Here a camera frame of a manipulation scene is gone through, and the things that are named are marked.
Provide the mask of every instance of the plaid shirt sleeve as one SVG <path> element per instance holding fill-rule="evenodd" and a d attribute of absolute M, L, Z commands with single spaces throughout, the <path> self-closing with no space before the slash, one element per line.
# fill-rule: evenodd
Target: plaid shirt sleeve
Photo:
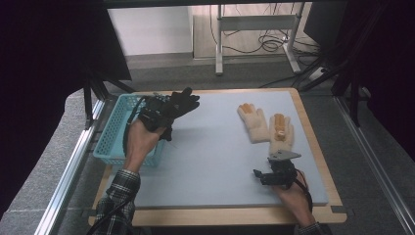
<path fill-rule="evenodd" d="M 299 228 L 298 230 L 299 235 L 331 235 L 331 232 L 326 232 L 321 227 L 319 222 L 311 224 L 304 228 Z"/>
<path fill-rule="evenodd" d="M 103 197 L 97 206 L 95 222 L 110 213 L 116 206 L 129 197 L 135 198 L 140 189 L 140 175 L 126 169 L 120 169 L 107 190 L 107 196 Z M 127 234 L 134 215 L 134 200 L 128 202 L 120 211 L 111 216 L 94 233 L 97 235 Z"/>

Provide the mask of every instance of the gray floor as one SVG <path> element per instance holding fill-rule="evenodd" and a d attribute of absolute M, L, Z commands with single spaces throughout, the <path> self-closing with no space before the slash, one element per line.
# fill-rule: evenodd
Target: gray floor
<path fill-rule="evenodd" d="M 212 60 L 194 61 L 188 55 L 129 58 L 129 66 L 133 81 L 126 83 L 142 91 L 180 90 L 185 86 L 194 89 L 257 88 L 292 75 L 284 57 L 227 59 L 225 74 L 221 77 L 214 75 Z M 334 234 L 405 234 L 330 95 L 330 82 L 300 94 L 348 214 L 345 223 L 331 224 L 330 227 Z M 287 79 L 270 87 L 287 87 L 292 83 L 292 79 Z M 108 87 L 113 94 L 122 93 L 116 87 Z M 361 103 L 359 107 L 361 129 L 391 181 L 414 212 L 415 190 L 411 181 L 415 176 L 415 164 L 376 121 L 365 104 Z M 82 91 L 78 91 L 67 99 L 66 112 L 55 135 L 0 222 L 0 234 L 33 234 L 83 125 L 83 95 Z M 98 137 L 99 132 L 89 147 L 90 152 Z M 53 234 L 84 234 L 89 227 L 87 217 L 105 167 L 90 152 L 82 161 Z M 277 231 L 275 226 L 198 227 L 154 229 L 154 234 L 282 234 Z"/>

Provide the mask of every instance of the wooden frame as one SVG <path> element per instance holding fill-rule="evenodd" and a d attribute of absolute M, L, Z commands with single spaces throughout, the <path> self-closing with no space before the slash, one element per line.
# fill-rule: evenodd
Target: wooden frame
<path fill-rule="evenodd" d="M 300 117 L 308 144 L 313 153 L 317 168 L 322 176 L 326 188 L 329 203 L 325 206 L 315 206 L 313 215 L 317 221 L 323 223 L 340 223 L 346 221 L 345 212 L 333 212 L 332 207 L 342 207 L 342 200 L 336 189 L 336 185 L 326 165 L 323 153 L 315 137 L 311 123 L 309 122 L 305 108 L 300 99 L 299 92 L 294 88 L 269 88 L 269 89 L 232 89 L 232 90 L 198 90 L 194 94 L 202 93 L 236 93 L 236 92 L 275 92 L 289 91 Z M 103 196 L 111 166 L 107 166 L 100 188 L 95 199 L 93 209 L 96 209 L 98 201 Z M 94 223 L 95 217 L 89 217 L 89 223 Z M 248 207 L 232 209 L 155 209 L 137 210 L 132 220 L 133 226 L 198 226 L 198 225 L 259 225 L 259 224 L 294 224 L 296 219 L 284 207 Z"/>

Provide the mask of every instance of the black cloth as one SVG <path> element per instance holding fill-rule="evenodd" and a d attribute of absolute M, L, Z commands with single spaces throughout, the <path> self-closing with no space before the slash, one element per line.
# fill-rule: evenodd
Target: black cloth
<path fill-rule="evenodd" d="M 0 7 L 0 214 L 39 160 L 68 95 L 87 77 L 130 79 L 107 10 L 58 3 Z"/>

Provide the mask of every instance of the basket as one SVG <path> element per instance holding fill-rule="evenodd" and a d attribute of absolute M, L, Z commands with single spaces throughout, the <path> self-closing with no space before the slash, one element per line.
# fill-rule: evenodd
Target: basket
<path fill-rule="evenodd" d="M 93 155 L 107 165 L 123 165 L 125 156 L 122 149 L 122 139 L 125 125 L 132 110 L 137 105 L 140 96 L 123 94 L 118 97 L 113 112 L 104 128 Z M 145 106 L 142 101 L 137 111 Z M 161 159 L 161 150 L 165 140 L 158 142 L 156 147 L 147 155 L 143 165 L 156 167 Z"/>

